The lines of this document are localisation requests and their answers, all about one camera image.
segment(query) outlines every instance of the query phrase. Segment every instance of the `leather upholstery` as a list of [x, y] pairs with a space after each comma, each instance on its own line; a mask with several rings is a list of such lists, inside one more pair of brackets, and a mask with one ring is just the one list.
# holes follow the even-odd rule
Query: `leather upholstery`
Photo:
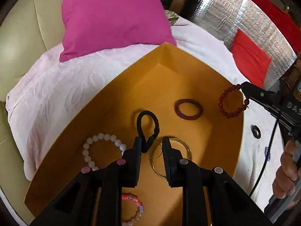
[[34, 62], [62, 41], [65, 28], [61, 3], [62, 0], [19, 0], [0, 27], [0, 187], [27, 224], [34, 219], [24, 204], [30, 182], [24, 175], [23, 160], [3, 102]]
[[65, 28], [62, 0], [19, 0], [0, 27], [0, 101], [50, 48]]

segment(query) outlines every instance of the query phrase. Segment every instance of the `black ring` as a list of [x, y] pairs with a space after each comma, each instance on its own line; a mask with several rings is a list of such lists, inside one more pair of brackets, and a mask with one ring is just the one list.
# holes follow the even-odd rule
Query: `black ring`
[[261, 131], [258, 128], [258, 126], [253, 126], [252, 125], [251, 126], [251, 130], [252, 130], [254, 138], [256, 138], [256, 139], [260, 139], [261, 138]]
[[[141, 119], [145, 115], [150, 116], [155, 122], [154, 134], [152, 136], [150, 136], [147, 141], [145, 139], [145, 136], [142, 131], [142, 126], [141, 126]], [[138, 131], [139, 137], [142, 139], [141, 140], [141, 152], [146, 153], [150, 149], [151, 145], [153, 144], [153, 142], [155, 141], [155, 139], [157, 138], [157, 136], [159, 135], [159, 132], [160, 132], [159, 121], [158, 121], [157, 117], [155, 116], [155, 114], [150, 111], [142, 111], [137, 117], [137, 131]]]
[[[183, 114], [180, 111], [180, 105], [183, 103], [193, 104], [194, 106], [196, 106], [199, 109], [199, 113], [197, 113], [196, 115], [193, 115], [193, 116], [188, 116], [188, 115]], [[196, 119], [200, 118], [200, 116], [203, 114], [203, 107], [201, 106], [201, 104], [199, 102], [197, 102], [193, 99], [190, 99], [190, 98], [180, 99], [175, 102], [175, 113], [177, 114], [177, 116], [179, 116], [180, 118], [182, 118], [184, 120], [195, 121]]]

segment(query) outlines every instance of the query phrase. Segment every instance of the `red bead bracelet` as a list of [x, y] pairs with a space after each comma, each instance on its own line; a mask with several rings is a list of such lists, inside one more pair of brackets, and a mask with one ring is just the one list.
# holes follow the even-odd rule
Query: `red bead bracelet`
[[224, 105], [223, 105], [223, 101], [224, 101], [224, 98], [232, 91], [234, 90], [240, 90], [241, 89], [241, 85], [240, 84], [237, 84], [237, 85], [232, 85], [231, 87], [228, 87], [222, 94], [222, 96], [219, 98], [219, 108], [220, 108], [220, 111], [221, 113], [227, 117], [227, 118], [232, 118], [232, 117], [236, 117], [238, 116], [240, 113], [242, 113], [243, 111], [246, 110], [246, 108], [248, 108], [248, 104], [250, 103], [250, 100], [249, 100], [249, 97], [246, 97], [246, 99], [244, 100], [244, 104], [239, 107], [237, 109], [237, 111], [235, 112], [226, 112], [224, 110]]

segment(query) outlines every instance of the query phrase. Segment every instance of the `white blanket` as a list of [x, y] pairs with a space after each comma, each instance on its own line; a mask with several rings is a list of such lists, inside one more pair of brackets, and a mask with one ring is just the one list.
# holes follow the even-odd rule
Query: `white blanket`
[[[237, 69], [222, 41], [197, 25], [180, 18], [172, 33], [178, 47], [223, 75], [233, 84], [247, 79]], [[8, 122], [24, 160], [26, 178], [32, 180], [47, 151], [76, 114], [111, 80], [156, 45], [132, 45], [95, 52], [59, 63], [60, 44], [44, 53], [7, 95]], [[243, 138], [234, 179], [249, 193], [264, 161], [275, 119], [251, 101], [244, 112]], [[261, 130], [257, 140], [251, 125]], [[280, 166], [283, 144], [277, 128], [271, 161], [253, 199], [263, 210], [272, 195], [271, 185]]]

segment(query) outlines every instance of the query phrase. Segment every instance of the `silver foil sheet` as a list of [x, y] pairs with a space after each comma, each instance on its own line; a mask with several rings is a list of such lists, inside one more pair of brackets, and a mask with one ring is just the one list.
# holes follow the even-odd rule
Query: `silver foil sheet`
[[229, 50], [237, 30], [246, 33], [272, 59], [264, 89], [269, 89], [297, 59], [282, 33], [251, 0], [199, 0], [191, 21], [224, 41]]

